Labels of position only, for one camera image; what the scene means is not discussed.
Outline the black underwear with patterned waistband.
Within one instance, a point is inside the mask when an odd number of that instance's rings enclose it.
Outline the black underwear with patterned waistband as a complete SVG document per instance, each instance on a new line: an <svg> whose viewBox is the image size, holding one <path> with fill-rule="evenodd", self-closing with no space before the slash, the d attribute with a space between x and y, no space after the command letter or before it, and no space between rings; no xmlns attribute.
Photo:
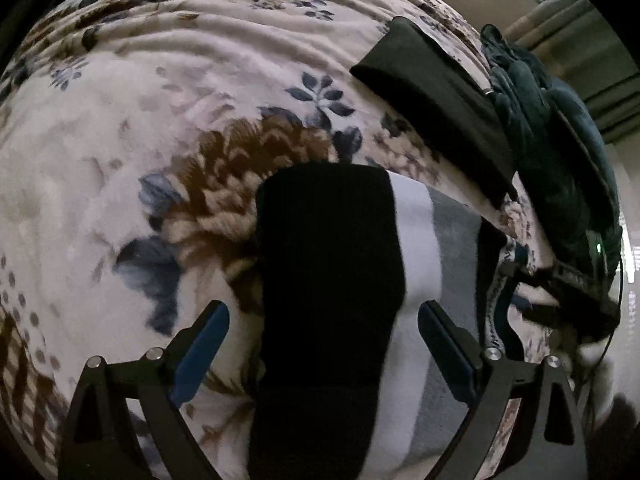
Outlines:
<svg viewBox="0 0 640 480"><path fill-rule="evenodd" d="M520 336L509 321L509 309L520 280L516 276L528 263L528 251L513 238L507 237L491 263L486 295L480 300L484 308L480 314L480 329L485 347L500 350L508 359L524 360Z"/></svg>

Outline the floral fleece bed blanket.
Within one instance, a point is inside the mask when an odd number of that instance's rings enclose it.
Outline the floral fleece bed blanket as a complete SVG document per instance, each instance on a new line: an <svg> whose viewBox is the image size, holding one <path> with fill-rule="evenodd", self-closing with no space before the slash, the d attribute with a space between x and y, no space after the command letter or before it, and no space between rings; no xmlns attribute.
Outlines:
<svg viewBox="0 0 640 480"><path fill-rule="evenodd" d="M559 262L518 172L518 198L495 208L350 73L396 16L491 102L482 29L442 0L65 0L29 29L1 74L3 478L59 479L88 359L166 348L218 300L228 333L179 412L217 479L253 479L265 373L256 195L281 169L398 174L525 247L526 272ZM513 300L509 321L521 362L561 362L592 478L615 423L634 418L612 383L616 331L581 344Z"/></svg>

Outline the black folded cloth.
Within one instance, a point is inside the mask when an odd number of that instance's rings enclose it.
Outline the black folded cloth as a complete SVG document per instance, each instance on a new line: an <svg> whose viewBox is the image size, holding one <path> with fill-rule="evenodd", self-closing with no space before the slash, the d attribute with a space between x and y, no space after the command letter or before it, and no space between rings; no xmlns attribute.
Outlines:
<svg viewBox="0 0 640 480"><path fill-rule="evenodd" d="M494 106L476 81L417 24L396 16L385 36L350 69L499 209L516 200L516 173Z"/></svg>

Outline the grey green curtain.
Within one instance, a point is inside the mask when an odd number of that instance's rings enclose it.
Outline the grey green curtain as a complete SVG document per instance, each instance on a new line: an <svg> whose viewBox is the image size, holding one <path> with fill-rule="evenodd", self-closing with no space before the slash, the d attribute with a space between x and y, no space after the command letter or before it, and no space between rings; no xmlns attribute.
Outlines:
<svg viewBox="0 0 640 480"><path fill-rule="evenodd" d="M503 36L577 92L605 142L639 132L639 67L589 0L547 0Z"/></svg>

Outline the dark teal garment pile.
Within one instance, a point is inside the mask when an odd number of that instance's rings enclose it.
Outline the dark teal garment pile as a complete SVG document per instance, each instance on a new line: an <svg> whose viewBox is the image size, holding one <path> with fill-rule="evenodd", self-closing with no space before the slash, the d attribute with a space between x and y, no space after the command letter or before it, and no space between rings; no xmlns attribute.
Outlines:
<svg viewBox="0 0 640 480"><path fill-rule="evenodd" d="M620 199L605 145L571 86L491 24L480 31L491 102L555 258L610 286L620 264Z"/></svg>

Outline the black white grey garment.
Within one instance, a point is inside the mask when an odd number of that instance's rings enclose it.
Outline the black white grey garment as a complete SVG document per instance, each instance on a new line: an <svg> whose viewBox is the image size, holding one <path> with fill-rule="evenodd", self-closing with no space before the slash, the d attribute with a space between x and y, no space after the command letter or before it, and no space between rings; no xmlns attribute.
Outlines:
<svg viewBox="0 0 640 480"><path fill-rule="evenodd" d="M419 333L434 300L473 336L506 234L434 188L296 165L258 188L265 373L253 479L421 479L465 414Z"/></svg>

